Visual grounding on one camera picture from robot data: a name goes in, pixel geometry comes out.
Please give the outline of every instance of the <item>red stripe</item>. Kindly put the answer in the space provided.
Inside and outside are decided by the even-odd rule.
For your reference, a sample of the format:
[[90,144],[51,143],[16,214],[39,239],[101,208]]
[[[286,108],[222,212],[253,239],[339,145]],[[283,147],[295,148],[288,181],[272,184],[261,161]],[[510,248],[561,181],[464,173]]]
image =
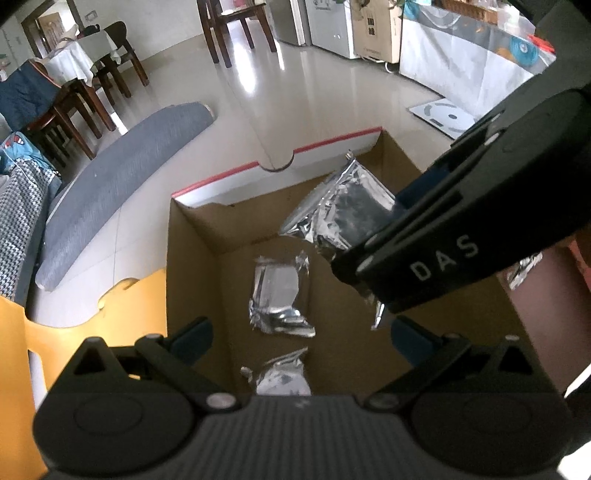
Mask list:
[[245,163],[244,165],[240,165],[239,167],[232,168],[231,170],[226,170],[226,171],[223,171],[222,173],[218,173],[217,175],[209,177],[208,179],[198,181],[197,183],[193,183],[192,185],[189,185],[188,187],[185,187],[182,190],[174,192],[172,197],[173,198],[180,197],[181,195],[184,195],[185,193],[192,192],[193,190],[201,188],[205,185],[209,185],[210,183],[213,183],[214,181],[225,179],[226,177],[230,177],[231,175],[234,175],[235,173],[240,173],[245,170],[250,170],[251,168],[255,168],[258,166],[259,166],[259,164],[256,161],[250,162],[250,163]]
[[[348,140],[349,138],[362,137],[363,135],[381,132],[382,130],[383,130],[383,127],[373,127],[373,128],[368,128],[366,130],[361,130],[359,132],[353,132],[350,134],[345,134],[345,135],[340,135],[338,137],[329,138],[328,140],[323,140],[322,142],[312,143],[312,144],[307,145],[305,147],[296,148],[294,150],[294,155],[297,153],[302,153],[302,152],[306,152],[309,150],[313,150],[314,148],[323,147],[324,145],[330,145],[331,143],[340,142],[341,140]],[[213,177],[209,177],[208,179],[198,181],[197,183],[193,183],[192,185],[189,185],[188,187],[185,187],[182,190],[174,192],[172,194],[172,198],[178,198],[181,195],[184,195],[185,193],[192,192],[193,190],[201,188],[205,185],[209,185],[210,183],[213,183],[214,181],[225,179],[226,177],[234,175],[235,173],[240,173],[245,170],[250,170],[251,168],[255,168],[258,166],[259,166],[258,162],[254,161],[251,163],[246,163],[246,164],[241,165],[236,168],[232,168],[231,170],[226,170],[222,173],[218,173],[217,175],[214,175]]]
[[373,127],[373,128],[368,128],[367,130],[361,130],[359,132],[353,132],[351,134],[345,134],[345,135],[341,135],[339,137],[329,138],[328,140],[323,140],[322,142],[312,143],[311,145],[307,145],[306,147],[296,148],[294,150],[294,154],[307,152],[308,150],[313,150],[318,147],[324,147],[325,145],[330,145],[331,143],[340,142],[341,140],[348,140],[349,138],[362,137],[363,135],[381,132],[382,130],[383,130],[383,127]]

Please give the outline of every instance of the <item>wall switch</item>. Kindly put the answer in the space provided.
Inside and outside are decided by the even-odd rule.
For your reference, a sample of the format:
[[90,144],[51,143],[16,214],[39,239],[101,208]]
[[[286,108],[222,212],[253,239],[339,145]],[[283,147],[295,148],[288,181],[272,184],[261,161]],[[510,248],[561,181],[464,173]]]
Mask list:
[[92,12],[87,13],[84,18],[89,22],[92,22],[93,20],[96,20],[97,17],[98,15],[96,14],[96,10],[93,10]]

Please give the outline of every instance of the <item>chair leg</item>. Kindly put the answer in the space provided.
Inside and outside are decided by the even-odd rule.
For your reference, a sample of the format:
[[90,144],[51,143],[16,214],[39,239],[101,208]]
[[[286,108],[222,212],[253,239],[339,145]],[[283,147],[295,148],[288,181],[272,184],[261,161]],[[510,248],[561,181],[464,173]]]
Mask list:
[[53,129],[54,134],[57,136],[57,139],[61,142],[61,143],[66,143],[66,139],[64,138],[64,136],[61,134],[60,130],[58,128],[54,128]]
[[111,92],[111,87],[110,87],[110,81],[106,76],[101,75],[99,77],[99,81],[101,86],[103,87],[103,90],[105,91],[105,95],[107,97],[107,100],[109,101],[109,103],[111,104],[112,107],[115,106],[115,99],[113,98],[113,92]]
[[142,82],[142,85],[147,87],[150,84],[150,79],[148,78],[148,74],[144,70],[144,66],[140,62],[138,56],[135,54],[135,50],[131,47],[127,40],[125,40],[123,45],[131,55],[131,63],[134,66],[135,72],[138,74],[139,81]]
[[65,167],[66,163],[61,159],[60,154],[56,151],[51,142],[45,137],[43,132],[39,132],[35,136],[37,137],[37,143],[39,143],[41,149],[45,151],[45,155],[58,162],[62,167]]
[[92,130],[95,137],[96,138],[102,137],[103,135],[100,133],[100,130],[96,126],[95,121],[92,119],[91,114],[88,113],[88,110],[86,109],[86,106],[84,105],[84,102],[80,99],[80,97],[78,96],[78,94],[76,92],[74,92],[73,100],[74,100],[74,105],[76,106],[76,109],[80,112],[80,114],[82,115],[82,118],[88,124],[88,126],[90,127],[90,130]]
[[45,132],[45,135],[49,140],[51,140],[54,143],[54,145],[64,155],[64,157],[70,158],[70,154],[68,153],[68,150],[64,145],[65,140],[63,140],[63,137],[62,141],[60,141],[60,135],[57,126],[55,126],[55,128],[49,128],[47,132]]
[[232,62],[230,61],[230,54],[228,53],[228,48],[226,47],[226,42],[223,39],[223,32],[220,28],[219,23],[215,23],[213,26],[213,31],[216,33],[217,44],[220,47],[220,51],[222,52],[223,62],[226,65],[226,68],[232,67]]
[[53,106],[53,111],[56,114],[56,117],[59,120],[59,122],[61,123],[61,125],[65,129],[67,129],[67,130],[70,131],[70,133],[74,137],[74,140],[76,140],[76,142],[78,143],[78,145],[80,145],[80,148],[82,149],[82,151],[86,154],[86,156],[89,159],[92,160],[96,155],[89,148],[89,146],[86,144],[86,141],[84,140],[84,138],[82,137],[82,135],[80,135],[80,132],[76,129],[76,127],[72,123],[72,120],[70,120],[70,117],[67,116],[66,113],[64,113],[59,107],[57,107],[55,105]]
[[267,16],[265,15],[265,10],[263,6],[260,6],[255,9],[256,17],[259,19],[259,23],[261,24],[262,30],[267,37],[267,42],[269,43],[269,48],[273,53],[277,52],[277,46],[275,46],[275,39],[273,38],[273,33],[271,32],[271,27],[269,26],[269,22],[267,21]]
[[109,72],[113,76],[113,80],[115,81],[115,84],[117,85],[117,88],[121,94],[127,98],[131,98],[131,90],[125,83],[125,80],[121,76],[121,72],[117,68],[117,64],[113,61],[113,59],[107,55],[106,57],[103,57],[101,61],[109,69]]
[[100,101],[99,96],[96,94],[94,88],[89,87],[80,81],[78,85],[78,91],[82,95],[84,101],[90,107],[90,110],[99,114],[100,119],[111,132],[116,130],[116,125],[109,113],[107,112],[103,102]]
[[242,29],[244,30],[244,34],[246,35],[246,39],[248,40],[248,45],[250,48],[254,48],[255,44],[252,41],[251,31],[248,30],[248,25],[246,24],[246,18],[241,18],[240,23],[242,24]]
[[203,0],[197,0],[197,10],[199,12],[199,18],[201,19],[203,35],[205,35],[205,43],[209,49],[209,54],[212,56],[214,63],[220,63],[220,59],[217,56],[216,46],[213,42],[212,29],[210,28],[209,19],[207,18],[207,5],[203,3]]

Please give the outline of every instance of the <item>dining table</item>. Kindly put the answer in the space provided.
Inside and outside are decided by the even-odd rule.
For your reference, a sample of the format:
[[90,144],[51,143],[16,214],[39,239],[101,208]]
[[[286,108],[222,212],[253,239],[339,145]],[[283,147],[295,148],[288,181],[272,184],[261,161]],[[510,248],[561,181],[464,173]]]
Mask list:
[[70,86],[96,110],[106,127],[110,131],[116,129],[114,121],[92,87],[97,62],[109,69],[117,84],[123,82],[117,69],[121,57],[115,42],[106,31],[100,30],[78,40],[66,40],[63,46],[58,46],[39,62],[45,67],[52,81],[60,86],[70,83]]

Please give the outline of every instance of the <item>cardboard carton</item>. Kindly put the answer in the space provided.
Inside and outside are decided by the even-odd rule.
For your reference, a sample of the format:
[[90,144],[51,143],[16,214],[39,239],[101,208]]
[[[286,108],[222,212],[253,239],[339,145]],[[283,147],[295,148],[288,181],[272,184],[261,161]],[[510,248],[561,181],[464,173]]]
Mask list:
[[391,0],[371,0],[362,7],[351,1],[353,46],[361,57],[398,63],[402,39],[402,9],[392,7]]
[[[309,347],[307,375],[316,394],[378,390],[409,370],[391,346],[389,329],[371,331],[373,311],[350,286],[339,282],[312,245],[278,237],[284,219],[321,179],[345,163],[353,150],[393,192],[420,173],[392,137],[380,128],[345,135],[294,152],[278,173],[256,164],[190,186],[171,202],[167,259],[168,330],[174,333],[200,315],[214,327],[211,350],[195,368],[234,392],[250,392],[242,366]],[[316,337],[265,335],[252,330],[248,300],[255,258],[310,256],[309,321]],[[458,332],[474,343],[496,344],[512,333],[526,337],[495,277],[406,312],[438,335]]]

